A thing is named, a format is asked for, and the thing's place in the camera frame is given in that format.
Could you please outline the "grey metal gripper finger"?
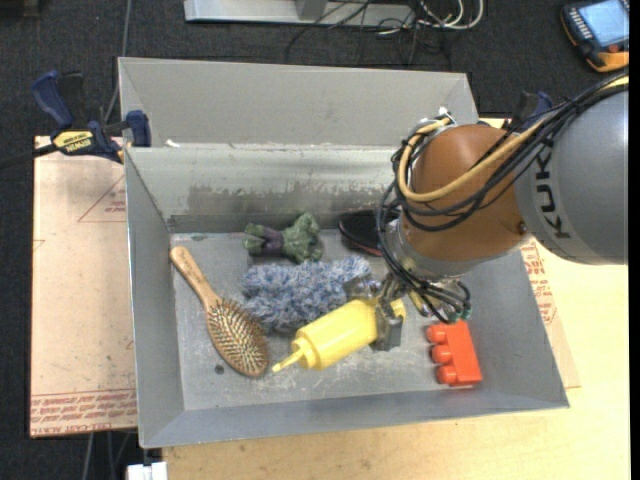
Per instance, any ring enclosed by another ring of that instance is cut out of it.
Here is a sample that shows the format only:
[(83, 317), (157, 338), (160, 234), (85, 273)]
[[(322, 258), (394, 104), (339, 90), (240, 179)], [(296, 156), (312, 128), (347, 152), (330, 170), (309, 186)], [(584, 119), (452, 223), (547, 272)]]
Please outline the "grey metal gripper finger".
[(382, 282), (370, 276), (356, 276), (343, 283), (343, 291), (347, 301), (371, 300), (379, 296)]
[(375, 351), (390, 351), (401, 344), (405, 321), (403, 303), (377, 304), (374, 309), (376, 338), (371, 344)]

